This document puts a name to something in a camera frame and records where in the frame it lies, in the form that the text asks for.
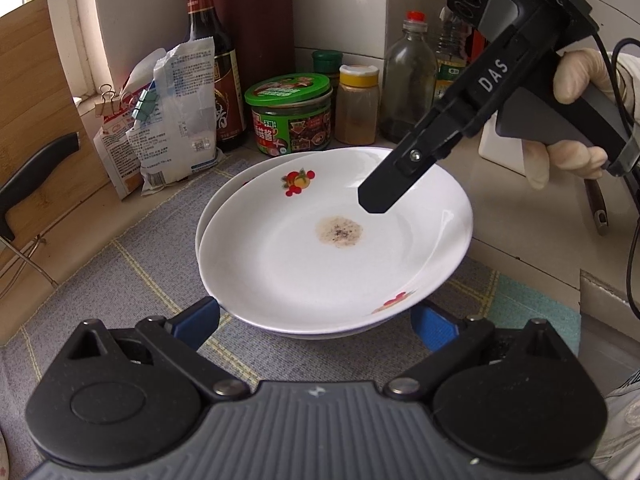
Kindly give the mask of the gloved right hand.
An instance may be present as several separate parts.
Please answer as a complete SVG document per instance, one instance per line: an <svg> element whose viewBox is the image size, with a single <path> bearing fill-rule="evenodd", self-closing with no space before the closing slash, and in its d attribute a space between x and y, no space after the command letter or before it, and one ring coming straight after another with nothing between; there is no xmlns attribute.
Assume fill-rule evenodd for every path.
<svg viewBox="0 0 640 480"><path fill-rule="evenodd" d="M626 174L639 159L639 140L624 129L620 109L639 132L639 58L593 49L548 51L529 67L504 112L515 116L524 174L541 190L553 167L587 180Z"/></svg>

